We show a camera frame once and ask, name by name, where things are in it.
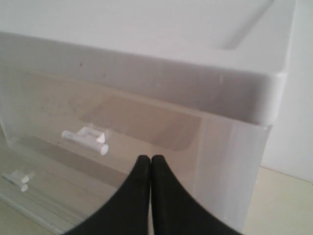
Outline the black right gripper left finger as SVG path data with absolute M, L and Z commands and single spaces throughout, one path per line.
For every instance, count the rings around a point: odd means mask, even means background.
M 116 193 L 67 235 L 147 235 L 150 158 L 140 155 Z

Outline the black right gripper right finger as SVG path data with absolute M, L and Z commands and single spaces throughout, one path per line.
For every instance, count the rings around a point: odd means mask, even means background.
M 154 234 L 236 234 L 236 230 L 206 211 L 186 191 L 162 155 L 152 157 L 151 168 L 151 204 Z

